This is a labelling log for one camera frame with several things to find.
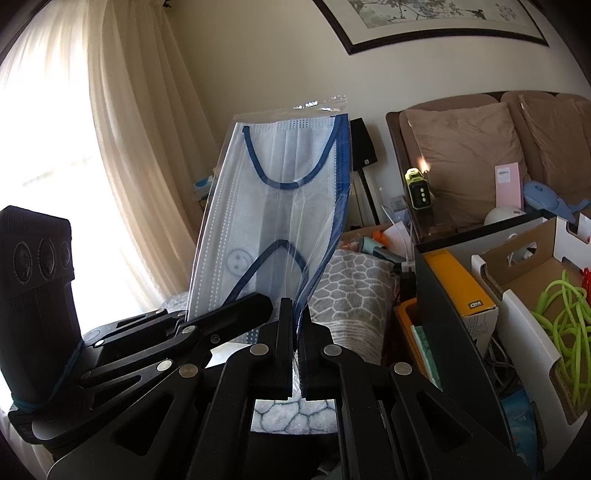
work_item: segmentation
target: face mask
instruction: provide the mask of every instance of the face mask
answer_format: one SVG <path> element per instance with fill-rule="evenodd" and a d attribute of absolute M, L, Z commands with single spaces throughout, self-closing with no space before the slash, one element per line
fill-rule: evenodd
<path fill-rule="evenodd" d="M 343 230 L 349 157 L 347 115 L 236 124 L 193 268 L 191 318 L 256 291 L 275 312 L 291 298 L 299 324 Z"/>

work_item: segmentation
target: painting of birds and flowers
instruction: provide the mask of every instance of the painting of birds and flowers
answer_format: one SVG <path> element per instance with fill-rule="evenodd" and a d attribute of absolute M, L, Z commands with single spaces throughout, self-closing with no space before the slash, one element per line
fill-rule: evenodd
<path fill-rule="evenodd" d="M 521 0 L 314 2 L 349 54 L 400 41 L 448 35 L 489 35 L 548 45 Z"/>

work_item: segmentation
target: clear plastic packaging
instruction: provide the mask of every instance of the clear plastic packaging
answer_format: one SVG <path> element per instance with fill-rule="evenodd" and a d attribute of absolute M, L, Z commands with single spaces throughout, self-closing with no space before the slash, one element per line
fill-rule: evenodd
<path fill-rule="evenodd" d="M 256 291 L 271 298 L 274 317 L 281 298 L 291 298 L 299 331 L 343 231 L 349 171 L 344 97 L 236 116 L 199 236 L 189 316 Z"/>

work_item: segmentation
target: green rope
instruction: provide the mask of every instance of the green rope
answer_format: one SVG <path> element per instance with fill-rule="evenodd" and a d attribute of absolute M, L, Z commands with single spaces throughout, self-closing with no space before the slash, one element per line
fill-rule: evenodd
<path fill-rule="evenodd" d="M 548 285 L 531 312 L 560 353 L 558 371 L 563 380 L 572 387 L 571 400 L 575 406 L 583 405 L 591 391 L 591 306 L 586 297 L 587 291 L 571 285 L 569 274 L 564 270 L 561 280 L 555 280 Z M 562 298 L 564 309 L 551 322 L 544 315 L 558 298 Z M 564 343 L 564 337 L 567 335 L 575 337 L 572 348 L 568 348 Z M 584 382 L 581 382 L 581 361 L 584 361 L 587 367 Z"/>

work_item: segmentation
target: pink card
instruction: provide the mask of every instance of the pink card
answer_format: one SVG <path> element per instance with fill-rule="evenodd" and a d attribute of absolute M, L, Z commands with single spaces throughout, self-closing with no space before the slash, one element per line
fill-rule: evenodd
<path fill-rule="evenodd" d="M 519 164 L 509 163 L 495 167 L 496 206 L 517 207 L 523 210 L 523 187 Z"/>

